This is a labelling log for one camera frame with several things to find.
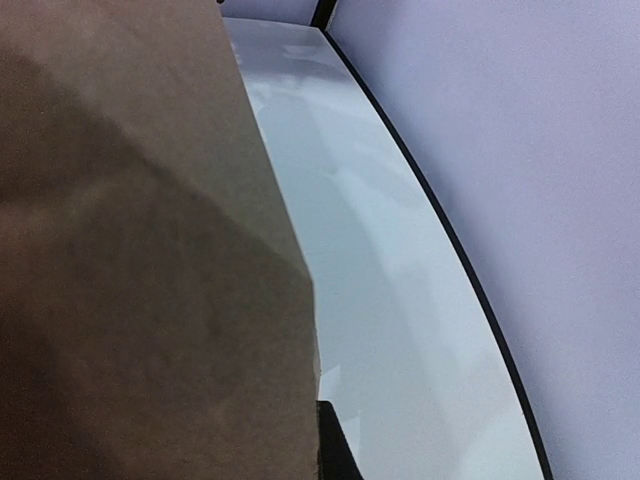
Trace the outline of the brown cardboard paper box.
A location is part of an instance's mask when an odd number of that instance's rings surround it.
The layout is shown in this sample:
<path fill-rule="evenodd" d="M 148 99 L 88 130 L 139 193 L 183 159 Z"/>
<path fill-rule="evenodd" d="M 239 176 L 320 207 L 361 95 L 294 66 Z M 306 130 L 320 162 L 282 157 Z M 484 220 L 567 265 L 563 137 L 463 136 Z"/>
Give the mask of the brown cardboard paper box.
<path fill-rule="evenodd" d="M 211 1 L 1 5 L 1 475 L 313 479 L 311 278 Z"/>

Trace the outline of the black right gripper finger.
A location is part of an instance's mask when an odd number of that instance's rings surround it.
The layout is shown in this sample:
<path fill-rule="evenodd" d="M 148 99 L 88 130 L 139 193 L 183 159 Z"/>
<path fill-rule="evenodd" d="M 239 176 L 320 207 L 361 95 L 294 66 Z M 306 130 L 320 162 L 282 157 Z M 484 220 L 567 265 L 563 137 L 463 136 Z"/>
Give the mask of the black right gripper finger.
<path fill-rule="evenodd" d="M 329 401 L 318 400 L 319 450 L 318 478 L 322 480 L 361 480 L 353 454 Z"/>

